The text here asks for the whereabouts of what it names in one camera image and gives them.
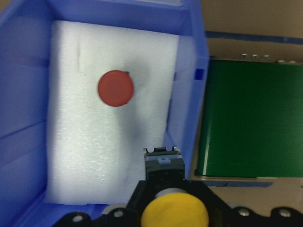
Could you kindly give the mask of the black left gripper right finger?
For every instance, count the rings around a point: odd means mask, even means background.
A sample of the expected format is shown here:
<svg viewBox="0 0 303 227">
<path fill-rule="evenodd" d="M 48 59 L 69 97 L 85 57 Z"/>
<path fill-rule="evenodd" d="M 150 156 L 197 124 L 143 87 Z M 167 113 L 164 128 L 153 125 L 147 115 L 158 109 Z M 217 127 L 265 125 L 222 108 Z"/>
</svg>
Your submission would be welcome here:
<svg viewBox="0 0 303 227">
<path fill-rule="evenodd" d="M 197 197 L 206 207 L 209 227 L 231 227 L 232 209 L 202 181 L 182 182 L 182 189 Z"/>
</svg>

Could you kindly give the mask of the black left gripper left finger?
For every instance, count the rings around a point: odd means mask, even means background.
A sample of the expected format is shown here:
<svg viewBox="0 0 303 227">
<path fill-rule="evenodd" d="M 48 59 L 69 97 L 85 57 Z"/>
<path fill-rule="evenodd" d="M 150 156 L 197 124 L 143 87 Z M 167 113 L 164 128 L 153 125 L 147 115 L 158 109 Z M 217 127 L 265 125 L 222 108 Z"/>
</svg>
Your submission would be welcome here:
<svg viewBox="0 0 303 227">
<path fill-rule="evenodd" d="M 128 227 L 140 227 L 142 214 L 152 200 L 152 188 L 148 181 L 139 181 L 127 206 Z"/>
</svg>

